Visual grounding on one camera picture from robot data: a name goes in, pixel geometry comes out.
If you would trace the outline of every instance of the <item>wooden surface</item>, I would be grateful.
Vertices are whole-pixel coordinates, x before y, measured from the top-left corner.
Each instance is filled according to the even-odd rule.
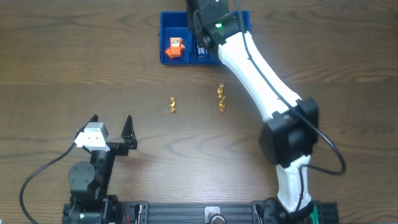
[[[396,222],[398,2],[247,0],[243,8],[264,58],[301,97],[316,99],[321,129],[346,158],[344,177],[310,170],[312,197],[337,201],[343,223]],[[109,186],[121,200],[276,196],[275,168],[258,145],[261,116],[238,79],[224,67],[159,62],[159,13],[184,9],[184,0],[0,1],[3,223],[28,223],[18,201],[23,181],[65,151],[94,113],[110,141],[127,115],[134,120],[139,149],[116,159]],[[25,204],[38,222],[60,223],[68,170],[88,159],[74,149],[29,183]],[[312,164],[338,168],[323,142]]]

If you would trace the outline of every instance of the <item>black cable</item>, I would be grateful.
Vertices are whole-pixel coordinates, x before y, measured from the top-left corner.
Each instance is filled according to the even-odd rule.
[[[59,156],[58,158],[52,160],[51,162],[49,162],[48,164],[38,168],[35,172],[33,172],[33,174],[31,174],[24,182],[24,184],[21,187],[21,191],[19,192],[19,204],[21,205],[21,209],[24,212],[24,214],[26,215],[26,217],[33,223],[33,224],[39,224],[36,220],[34,220],[31,215],[29,215],[29,212],[26,210],[25,205],[24,205],[24,191],[26,188],[26,185],[29,183],[30,180],[32,180],[32,178],[38,174],[40,171],[44,170],[45,168],[51,166],[52,164],[56,163],[57,161],[59,161],[60,159],[64,158],[72,149],[73,147],[75,147],[76,143],[72,143],[72,145],[69,147],[69,149],[64,152],[61,156]]]
[[[341,163],[341,170],[340,171],[331,171],[331,170],[327,170],[321,167],[317,167],[317,166],[313,166],[313,165],[302,165],[298,168],[298,172],[300,174],[300,183],[301,183],[301,193],[300,193],[300,199],[298,201],[298,206],[296,208],[296,211],[298,211],[300,209],[302,200],[303,200],[303,194],[304,194],[304,181],[303,181],[303,174],[302,174],[302,168],[303,167],[307,167],[310,169],[314,169],[320,172],[324,172],[326,174],[330,174],[330,175],[343,175],[346,172],[346,162],[344,160],[343,155],[341,155],[340,151],[337,149],[337,147],[318,129],[316,128],[307,118],[305,118],[300,112],[298,112],[292,105],[290,105],[290,103],[288,103],[283,96],[272,86],[272,84],[270,83],[270,81],[267,79],[267,77],[263,74],[263,72],[261,71],[261,69],[257,66],[257,64],[255,63],[255,61],[253,60],[249,49],[248,49],[248,45],[246,43],[246,38],[244,36],[245,30],[244,30],[244,26],[243,26],[243,15],[242,15],[242,9],[241,9],[241,4],[239,0],[234,0],[235,3],[235,7],[238,10],[238,14],[239,14],[239,26],[242,32],[242,36],[243,36],[243,43],[244,43],[244,47],[246,49],[246,53],[248,54],[249,60],[252,62],[252,64],[254,65],[254,67],[256,68],[256,70],[260,73],[260,75],[262,76],[262,78],[266,81],[266,83],[269,85],[269,87],[271,88],[271,90],[278,96],[279,100],[282,101],[290,110],[291,112],[293,112],[294,116],[296,116],[296,118],[301,119],[309,128],[311,128],[312,130],[314,130],[323,140],[325,140],[325,142],[333,149],[333,151],[335,152],[335,154],[337,155],[338,159],[340,160]]]

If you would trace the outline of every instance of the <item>wooden table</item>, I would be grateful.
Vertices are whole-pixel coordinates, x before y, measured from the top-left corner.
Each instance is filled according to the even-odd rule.
[[[316,99],[321,129],[347,160],[343,177],[310,170],[312,197],[338,202],[343,223],[397,221],[397,1],[247,0],[243,8],[264,58],[293,91]],[[0,2],[3,223],[28,223],[22,183],[65,151],[95,113],[109,141],[120,140],[127,115],[134,120],[139,149],[116,159],[109,186],[121,200],[276,196],[275,168],[258,145],[261,116],[239,80],[225,67],[159,62],[159,13],[184,10],[183,0]],[[25,204],[38,222],[60,223],[68,170],[88,159],[74,149],[29,183]],[[312,164],[340,166],[324,142]]]

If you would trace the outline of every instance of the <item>blue package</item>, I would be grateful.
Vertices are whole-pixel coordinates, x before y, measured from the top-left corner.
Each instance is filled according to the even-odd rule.
[[[206,59],[209,57],[207,49],[200,47],[199,40],[197,40],[197,47],[198,47],[198,59]]]
[[[242,11],[243,22],[247,30],[251,30],[250,13]],[[182,57],[169,58],[165,50],[170,47],[170,38],[179,37],[183,39],[185,49]],[[198,50],[198,42],[192,31],[188,29],[186,12],[161,12],[159,31],[159,56],[160,62],[164,65],[219,65],[221,62],[218,56],[211,50]]]

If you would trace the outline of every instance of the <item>wood grain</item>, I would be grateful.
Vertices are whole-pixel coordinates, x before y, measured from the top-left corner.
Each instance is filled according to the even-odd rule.
[[[255,1],[252,33],[271,67],[303,98],[348,163],[343,177],[309,172],[316,200],[337,201],[343,223],[398,220],[398,2]],[[28,223],[19,189],[60,155],[94,113],[119,140],[131,114],[139,149],[116,159],[121,200],[247,202],[274,197],[275,168],[258,145],[261,116],[224,67],[159,62],[159,13],[179,0],[0,2],[0,219]],[[226,85],[218,112],[216,89]],[[169,113],[175,95],[177,114]],[[60,223],[73,150],[25,192],[40,223]],[[337,168],[323,142],[312,164]]]

